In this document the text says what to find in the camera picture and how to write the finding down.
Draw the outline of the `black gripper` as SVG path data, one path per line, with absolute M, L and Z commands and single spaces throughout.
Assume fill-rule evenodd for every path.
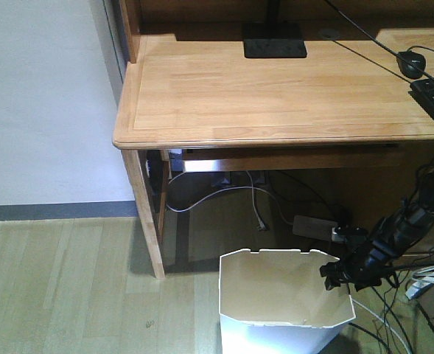
M 390 245 L 381 235 L 370 236 L 360 227 L 337 226 L 332 229 L 332 240 L 343 240 L 349 252 L 320 267 L 326 290 L 350 283 L 360 291 L 382 284 L 380 273 L 390 262 Z

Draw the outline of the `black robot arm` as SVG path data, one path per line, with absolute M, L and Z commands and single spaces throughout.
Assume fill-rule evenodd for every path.
M 382 284 L 397 267 L 391 265 L 423 239 L 434 226 L 434 165 L 416 179 L 416 189 L 403 206 L 380 219 L 359 246 L 336 262 L 320 267 L 325 289 L 352 284 L 357 291 Z

